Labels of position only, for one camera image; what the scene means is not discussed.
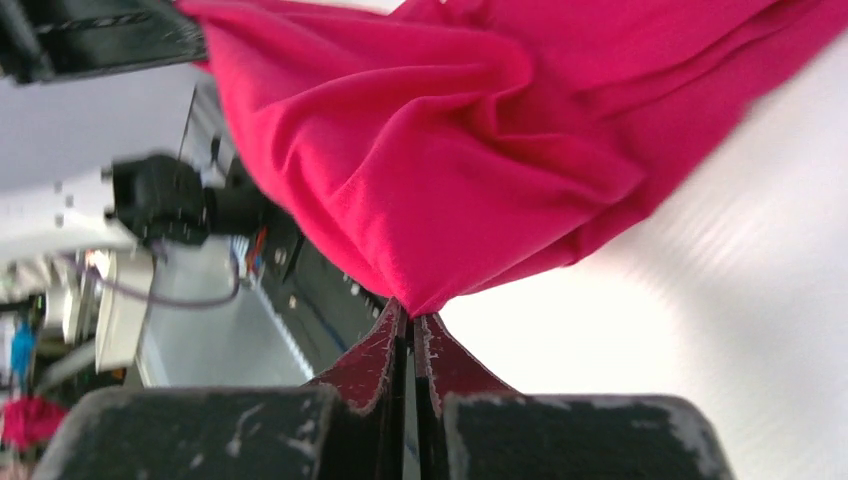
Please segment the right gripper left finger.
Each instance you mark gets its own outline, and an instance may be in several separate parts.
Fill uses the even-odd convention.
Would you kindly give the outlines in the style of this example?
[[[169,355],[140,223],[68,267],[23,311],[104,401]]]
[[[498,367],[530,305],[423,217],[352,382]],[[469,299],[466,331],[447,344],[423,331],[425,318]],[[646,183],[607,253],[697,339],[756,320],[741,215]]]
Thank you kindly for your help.
[[[407,315],[300,387],[108,388],[65,417],[37,479],[398,479]]]

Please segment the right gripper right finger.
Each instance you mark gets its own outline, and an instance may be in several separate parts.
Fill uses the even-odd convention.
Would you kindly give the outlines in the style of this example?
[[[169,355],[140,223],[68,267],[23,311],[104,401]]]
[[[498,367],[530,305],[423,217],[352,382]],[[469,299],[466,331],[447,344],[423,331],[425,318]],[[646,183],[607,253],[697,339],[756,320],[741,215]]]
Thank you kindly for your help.
[[[424,479],[734,476],[710,422],[680,397],[520,393],[439,316],[413,327]]]

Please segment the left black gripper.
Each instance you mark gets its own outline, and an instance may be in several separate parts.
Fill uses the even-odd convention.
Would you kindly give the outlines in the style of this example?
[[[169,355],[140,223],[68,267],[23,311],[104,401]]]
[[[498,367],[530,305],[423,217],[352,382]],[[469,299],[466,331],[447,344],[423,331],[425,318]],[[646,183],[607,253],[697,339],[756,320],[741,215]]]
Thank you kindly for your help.
[[[173,1],[2,0],[1,76],[77,81],[204,60],[203,33]]]

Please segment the magenta t shirt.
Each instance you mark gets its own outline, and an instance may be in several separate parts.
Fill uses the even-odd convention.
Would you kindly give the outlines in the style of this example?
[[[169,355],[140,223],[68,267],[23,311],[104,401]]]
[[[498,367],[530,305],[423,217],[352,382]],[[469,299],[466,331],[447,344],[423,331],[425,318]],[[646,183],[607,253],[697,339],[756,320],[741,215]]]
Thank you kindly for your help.
[[[649,216],[843,1],[181,1],[259,189],[413,314]]]

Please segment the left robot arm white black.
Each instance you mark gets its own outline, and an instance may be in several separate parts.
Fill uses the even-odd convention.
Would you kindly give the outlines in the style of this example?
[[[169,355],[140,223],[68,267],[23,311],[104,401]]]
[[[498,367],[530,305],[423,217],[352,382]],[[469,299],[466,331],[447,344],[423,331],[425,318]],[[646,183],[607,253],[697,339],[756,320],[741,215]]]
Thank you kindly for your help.
[[[4,1],[1,75],[19,86],[69,83],[204,58],[200,27],[172,1]],[[1,197],[1,261],[78,250],[125,249],[143,238],[142,211],[184,224],[152,185],[172,160],[132,161]]]

